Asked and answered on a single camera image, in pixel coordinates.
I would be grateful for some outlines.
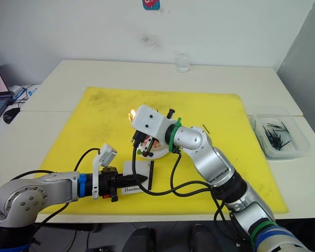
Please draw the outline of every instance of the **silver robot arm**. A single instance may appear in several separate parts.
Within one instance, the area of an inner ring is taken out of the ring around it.
[[[78,200],[79,173],[50,173],[36,179],[12,180],[0,187],[0,227],[25,227],[51,205]]]
[[[136,129],[134,137],[139,135],[137,132],[142,132],[157,139],[161,146],[168,146],[171,152],[181,148],[188,154],[217,199],[224,200],[232,221],[250,236],[254,251],[309,251],[290,231],[277,226],[269,206],[242,179],[222,151],[212,145],[205,131],[198,127],[183,127],[180,118],[177,122],[171,119],[173,112],[164,117],[148,106],[140,106],[132,121],[132,127]]]

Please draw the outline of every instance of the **shoe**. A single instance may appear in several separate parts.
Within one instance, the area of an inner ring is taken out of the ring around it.
[[[148,227],[142,227],[134,231],[122,252],[155,252],[156,237],[154,230]]]
[[[188,241],[191,252],[223,252],[217,237],[202,224],[195,224],[190,229]]]

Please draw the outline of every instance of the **clear plastic box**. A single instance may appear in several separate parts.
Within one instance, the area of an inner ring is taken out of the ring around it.
[[[293,159],[310,149],[308,140],[284,108],[259,107],[250,122],[262,150],[270,159]]]

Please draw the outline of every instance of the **green cable tie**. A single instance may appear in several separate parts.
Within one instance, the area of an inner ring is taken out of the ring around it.
[[[180,126],[182,126],[181,118],[178,118],[175,124],[175,127],[173,128],[172,133],[170,134],[170,139],[169,139],[169,151],[172,153],[173,153],[174,137]]]
[[[275,222],[271,222],[270,220],[268,221],[265,221],[261,224],[259,224],[259,226],[257,226],[252,234],[251,234],[251,244],[252,244],[252,248],[254,249],[254,237],[257,235],[257,233],[259,232],[259,230],[261,230],[263,227],[266,227],[266,226],[269,226],[269,225],[275,225],[275,226],[278,226],[278,224],[276,224]]]

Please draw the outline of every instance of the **flame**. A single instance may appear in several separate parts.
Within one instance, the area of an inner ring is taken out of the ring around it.
[[[131,112],[128,114],[128,119],[130,121],[133,121],[133,118],[135,117],[135,110],[131,109]]]

